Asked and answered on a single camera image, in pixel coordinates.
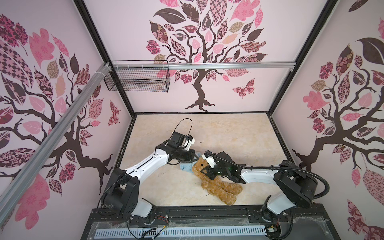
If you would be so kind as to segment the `brown plush teddy bear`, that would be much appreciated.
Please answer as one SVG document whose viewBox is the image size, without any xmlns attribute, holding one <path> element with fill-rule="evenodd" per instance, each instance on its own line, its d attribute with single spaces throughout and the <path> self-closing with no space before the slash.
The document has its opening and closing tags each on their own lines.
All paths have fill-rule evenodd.
<svg viewBox="0 0 384 240">
<path fill-rule="evenodd" d="M 203 174 L 201 171 L 205 167 L 210 165 L 203 158 L 193 165 L 193 173 L 201 180 L 201 187 L 206 190 L 210 195 L 213 195 L 220 199 L 224 204 L 232 206 L 237 200 L 237 196 L 243 191 L 242 186 L 235 183 L 228 183 L 215 178 L 211 180 L 208 176 Z"/>
</svg>

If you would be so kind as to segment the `light blue fleece hoodie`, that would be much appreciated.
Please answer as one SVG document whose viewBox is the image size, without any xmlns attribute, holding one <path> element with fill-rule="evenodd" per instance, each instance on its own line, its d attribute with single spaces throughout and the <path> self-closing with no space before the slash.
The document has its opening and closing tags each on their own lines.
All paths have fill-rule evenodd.
<svg viewBox="0 0 384 240">
<path fill-rule="evenodd" d="M 185 172 L 188 172 L 188 173 L 193 173 L 193 166 L 197 163 L 197 161 L 199 160 L 199 158 L 201 157 L 201 153 L 200 152 L 197 152 L 196 153 L 196 157 L 194 158 L 194 162 L 191 162 L 191 163 L 180 163 L 180 169 L 182 171 L 185 171 Z"/>
</svg>

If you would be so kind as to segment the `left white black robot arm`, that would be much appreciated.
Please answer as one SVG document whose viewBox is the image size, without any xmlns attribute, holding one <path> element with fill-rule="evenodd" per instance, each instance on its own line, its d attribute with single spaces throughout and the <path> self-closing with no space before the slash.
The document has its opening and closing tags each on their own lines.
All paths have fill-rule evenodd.
<svg viewBox="0 0 384 240">
<path fill-rule="evenodd" d="M 151 155 L 138 164 L 125 170 L 113 170 L 99 203 L 122 218 L 151 218 L 154 206 L 139 199 L 140 185 L 171 160 L 195 162 L 198 157 L 196 151 L 191 149 L 194 143 L 192 136 L 173 132 L 170 139 L 157 145 Z"/>
</svg>

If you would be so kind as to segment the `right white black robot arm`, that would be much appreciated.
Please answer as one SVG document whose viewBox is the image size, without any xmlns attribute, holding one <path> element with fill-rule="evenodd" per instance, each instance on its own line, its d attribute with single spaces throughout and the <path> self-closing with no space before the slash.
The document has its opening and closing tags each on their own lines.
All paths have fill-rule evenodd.
<svg viewBox="0 0 384 240">
<path fill-rule="evenodd" d="M 214 180 L 217 176 L 228 178 L 236 184 L 263 183 L 276 185 L 280 191 L 267 197 L 261 208 L 264 218 L 275 217 L 293 207 L 310 208 L 318 186 L 317 180 L 289 161 L 277 167 L 250 167 L 232 161 L 225 152 L 214 154 L 206 151 L 202 158 L 208 162 L 203 173 Z"/>
</svg>

